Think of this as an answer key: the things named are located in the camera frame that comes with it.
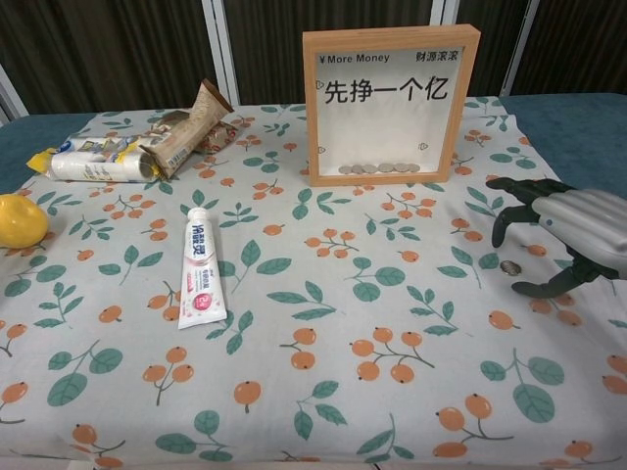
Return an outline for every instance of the green leaf print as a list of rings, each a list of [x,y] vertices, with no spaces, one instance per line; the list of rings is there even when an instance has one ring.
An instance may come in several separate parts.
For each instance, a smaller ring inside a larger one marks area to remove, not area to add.
[[[369,453],[373,450],[377,450],[385,446],[385,443],[390,441],[390,438],[394,435],[394,431],[389,429],[387,431],[383,431],[382,433],[377,434],[372,439],[369,439],[358,449],[357,454],[361,455],[363,453]]]
[[[194,428],[201,434],[210,436],[219,427],[219,414],[215,411],[201,411],[194,418]]]
[[[315,387],[313,387],[312,397],[315,399],[328,399],[337,391],[339,386],[340,384],[334,380],[318,382]]]
[[[362,302],[374,302],[381,296],[381,290],[371,282],[356,284],[353,293]]]
[[[294,429],[296,429],[296,434],[298,434],[304,440],[310,438],[313,427],[314,422],[305,411],[298,411],[294,415]]]
[[[155,440],[155,446],[166,452],[189,454],[194,453],[198,446],[212,447],[199,453],[199,458],[214,462],[227,462],[232,455],[223,449],[227,445],[220,443],[214,436],[219,427],[219,415],[212,410],[199,412],[194,418],[194,429],[201,433],[204,441],[197,443],[187,435],[180,433],[163,434]]]
[[[553,399],[540,387],[520,384],[513,390],[513,399],[529,421],[548,423],[555,416]]]
[[[259,248],[259,245],[255,240],[251,240],[242,250],[242,256],[240,259],[246,267],[250,267],[259,260],[261,255],[262,251]]]
[[[557,362],[543,357],[529,359],[529,371],[534,378],[544,385],[559,385],[564,383],[564,371]]]
[[[92,374],[106,374],[118,367],[122,360],[122,353],[119,350],[108,348],[101,350],[89,363],[89,372]]]
[[[558,386],[564,382],[563,369],[553,360],[544,357],[532,357],[528,363],[522,362],[513,349],[513,361],[507,368],[502,367],[497,362],[485,360],[481,363],[481,372],[491,381],[504,381],[507,373],[514,369],[518,379],[513,392],[513,400],[520,412],[534,423],[548,423],[555,416],[555,404],[548,392],[526,383],[522,376],[524,370],[520,366],[528,369],[531,375],[541,384]]]
[[[55,355],[50,357],[48,361],[48,369],[49,370],[61,370],[66,365],[70,363],[72,360],[72,355],[67,351],[57,352]]]
[[[268,261],[264,261],[259,266],[257,266],[257,272],[259,274],[267,275],[278,274],[279,272],[283,272],[285,269],[287,269],[291,263],[292,260],[289,258],[269,259]]]
[[[329,423],[333,423],[336,425],[340,424],[348,424],[344,416],[335,406],[331,406],[330,404],[319,403],[315,406],[315,411],[318,416],[323,419],[326,419]]]
[[[338,426],[340,424],[348,424],[341,411],[335,406],[328,403],[313,404],[309,402],[311,399],[322,400],[331,397],[337,391],[338,387],[339,384],[333,380],[319,382],[315,385],[312,394],[309,397],[296,401],[296,404],[299,407],[299,410],[294,415],[294,429],[296,430],[296,434],[298,434],[301,438],[308,440],[314,427],[312,417],[303,410],[303,406],[305,405],[313,405],[318,416],[330,423]]]
[[[78,398],[78,396],[87,387],[87,377],[78,372],[78,369],[82,363],[90,356],[93,357],[89,370],[92,373],[103,374],[115,369],[121,361],[121,352],[118,350],[102,350],[99,354],[94,356],[93,349],[100,343],[100,340],[96,341],[89,349],[76,357],[72,357],[69,352],[57,352],[48,361],[48,368],[50,370],[62,369],[62,361],[68,360],[69,362],[76,361],[73,371],[59,379],[50,389],[48,393],[48,404],[50,406],[63,406],[69,402]]]
[[[87,377],[73,372],[59,379],[48,393],[50,406],[63,406],[75,400],[87,387]]]
[[[159,436],[155,441],[155,445],[161,450],[172,453],[194,453],[196,451],[196,443],[184,434],[165,434]]]

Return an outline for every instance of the curtain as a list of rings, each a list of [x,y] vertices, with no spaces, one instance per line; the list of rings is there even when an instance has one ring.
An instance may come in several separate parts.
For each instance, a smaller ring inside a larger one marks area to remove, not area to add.
[[[500,95],[527,0],[460,0],[458,24],[481,31],[468,96]]]
[[[0,62],[31,114],[188,107],[216,82],[200,0],[2,0]]]
[[[627,93],[627,2],[540,2],[511,94]]]
[[[304,103],[303,31],[429,24],[431,0],[225,0],[240,103]]]

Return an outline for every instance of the silver coin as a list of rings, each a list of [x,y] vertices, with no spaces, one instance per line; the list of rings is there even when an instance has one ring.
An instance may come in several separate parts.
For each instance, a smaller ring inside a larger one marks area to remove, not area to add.
[[[522,268],[520,267],[520,264],[515,263],[513,261],[503,261],[501,263],[501,270],[510,275],[510,276],[517,276],[518,274],[520,274],[522,272]]]
[[[380,164],[379,165],[379,171],[382,171],[384,173],[389,173],[393,169],[394,169],[394,166],[392,164]]]

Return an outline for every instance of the table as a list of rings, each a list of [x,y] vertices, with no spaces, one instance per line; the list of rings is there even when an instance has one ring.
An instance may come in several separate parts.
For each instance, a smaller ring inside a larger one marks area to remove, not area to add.
[[[104,113],[81,135],[140,133],[163,113]],[[510,289],[568,255],[539,226],[490,245],[516,202],[486,178],[555,176],[496,98],[467,100],[442,184],[310,188],[303,106],[226,120],[237,142],[171,182],[24,185],[50,233],[0,257],[2,455],[622,468],[627,290]],[[197,206],[230,313],[179,331]]]

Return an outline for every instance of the wooden picture frame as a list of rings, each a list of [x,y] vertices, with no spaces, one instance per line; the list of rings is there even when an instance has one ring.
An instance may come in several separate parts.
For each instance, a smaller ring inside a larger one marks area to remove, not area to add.
[[[447,181],[479,36],[470,24],[304,32],[310,184]]]

